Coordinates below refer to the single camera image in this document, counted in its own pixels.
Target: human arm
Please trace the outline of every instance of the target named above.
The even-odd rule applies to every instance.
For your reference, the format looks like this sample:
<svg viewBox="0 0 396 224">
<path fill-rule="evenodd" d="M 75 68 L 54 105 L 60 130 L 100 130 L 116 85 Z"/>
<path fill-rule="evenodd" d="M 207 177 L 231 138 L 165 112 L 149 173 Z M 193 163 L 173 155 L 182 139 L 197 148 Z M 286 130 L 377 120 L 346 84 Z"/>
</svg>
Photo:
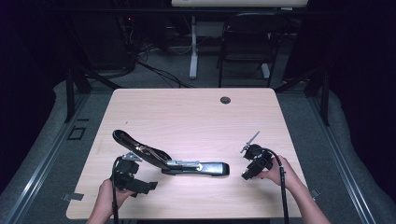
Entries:
<svg viewBox="0 0 396 224">
<path fill-rule="evenodd" d="M 304 224 L 311 223 L 330 223 L 329 219 L 323 214 L 318 205 L 312 199 L 308 188 L 303 184 L 291 168 L 289 162 L 282 156 L 279 156 L 285 171 L 285 186 L 293 196 L 300 209 Z M 263 171 L 257 175 L 260 178 L 268 178 L 280 186 L 279 165 L 273 159 L 273 168 L 269 171 Z"/>
<path fill-rule="evenodd" d="M 117 205 L 120 208 L 125 200 L 133 195 L 134 192 L 130 190 L 116 189 Z M 103 181 L 99 188 L 99 193 L 96 198 L 95 206 L 91 212 L 87 224 L 106 223 L 111 215 L 113 215 L 113 186 L 110 179 Z"/>
</svg>

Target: human hand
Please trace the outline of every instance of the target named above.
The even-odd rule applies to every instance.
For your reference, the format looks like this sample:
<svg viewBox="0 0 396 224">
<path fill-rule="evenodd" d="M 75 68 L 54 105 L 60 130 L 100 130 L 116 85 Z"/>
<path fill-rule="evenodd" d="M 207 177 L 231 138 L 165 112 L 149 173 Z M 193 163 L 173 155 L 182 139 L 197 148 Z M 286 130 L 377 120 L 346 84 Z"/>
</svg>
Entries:
<svg viewBox="0 0 396 224">
<path fill-rule="evenodd" d="M 285 171 L 285 187 L 290 190 L 293 186 L 301 183 L 300 178 L 294 172 L 288 160 L 283 158 L 282 156 L 278 156 L 283 165 L 283 170 Z M 277 163 L 276 158 L 272 158 L 273 167 L 269 171 L 262 171 L 257 175 L 261 179 L 267 178 L 272 180 L 274 183 L 280 186 L 280 171 L 279 164 Z"/>
<path fill-rule="evenodd" d="M 116 189 L 117 206 L 120 208 L 125 200 L 133 195 L 130 190 Z M 105 223 L 113 215 L 113 185 L 110 179 L 103 181 L 99 188 L 95 206 L 87 223 Z"/>
</svg>

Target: light wood tabletop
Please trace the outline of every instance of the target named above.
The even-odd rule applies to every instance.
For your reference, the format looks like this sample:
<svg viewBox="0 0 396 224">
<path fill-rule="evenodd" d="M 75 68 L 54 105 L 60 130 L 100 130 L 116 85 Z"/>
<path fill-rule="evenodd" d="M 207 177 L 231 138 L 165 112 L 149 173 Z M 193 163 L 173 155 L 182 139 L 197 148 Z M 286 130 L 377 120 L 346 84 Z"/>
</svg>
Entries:
<svg viewBox="0 0 396 224">
<path fill-rule="evenodd" d="M 173 7 L 306 7 L 307 0 L 172 0 Z"/>
<path fill-rule="evenodd" d="M 230 98 L 224 104 L 221 97 Z M 123 130 L 138 142 L 158 148 L 173 160 L 222 161 L 230 175 L 163 175 L 161 169 L 139 162 L 134 178 L 158 181 L 155 190 L 128 199 L 120 218 L 267 218 L 283 217 L 280 187 L 241 174 L 251 163 L 240 153 L 257 132 L 252 144 L 272 149 L 288 159 L 305 183 L 290 134 L 272 89 L 119 89 L 114 91 L 94 139 L 67 216 L 89 217 L 104 179 L 111 176 L 114 160 L 129 150 L 112 137 Z M 290 217 L 300 217 L 287 192 Z"/>
</svg>

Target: person's right hand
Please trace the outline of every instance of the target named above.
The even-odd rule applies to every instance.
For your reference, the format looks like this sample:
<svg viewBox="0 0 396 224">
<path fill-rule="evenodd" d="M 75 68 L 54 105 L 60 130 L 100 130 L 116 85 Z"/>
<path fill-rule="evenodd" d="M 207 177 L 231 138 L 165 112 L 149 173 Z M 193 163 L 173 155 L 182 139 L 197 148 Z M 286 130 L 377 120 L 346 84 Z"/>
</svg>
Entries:
<svg viewBox="0 0 396 224">
<path fill-rule="evenodd" d="M 283 169 L 285 171 L 285 184 L 286 189 L 290 189 L 291 187 L 301 183 L 300 178 L 294 172 L 293 168 L 291 168 L 287 159 L 283 158 L 282 156 L 278 156 L 280 161 L 282 162 Z M 280 186 L 280 171 L 279 171 L 279 164 L 275 157 L 272 158 L 273 167 L 269 171 L 262 171 L 257 175 L 261 179 L 267 178 L 272 180 L 274 183 Z"/>
</svg>

